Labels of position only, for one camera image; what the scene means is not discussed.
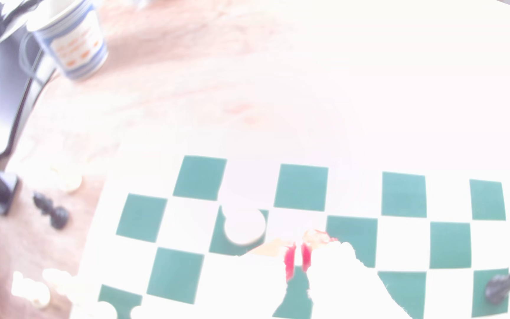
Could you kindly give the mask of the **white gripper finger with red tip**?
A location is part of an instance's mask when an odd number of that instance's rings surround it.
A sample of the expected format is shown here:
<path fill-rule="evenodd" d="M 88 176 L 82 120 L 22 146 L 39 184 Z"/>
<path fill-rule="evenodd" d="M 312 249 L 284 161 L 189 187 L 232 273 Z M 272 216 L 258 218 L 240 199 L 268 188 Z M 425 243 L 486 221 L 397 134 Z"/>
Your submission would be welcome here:
<path fill-rule="evenodd" d="M 295 250 L 295 242 L 276 238 L 241 256 L 209 257 L 195 318 L 271 318 L 287 292 L 285 258 Z"/>
<path fill-rule="evenodd" d="M 349 242 L 320 230 L 304 233 L 312 318 L 410 318 L 374 269 L 366 267 Z"/>

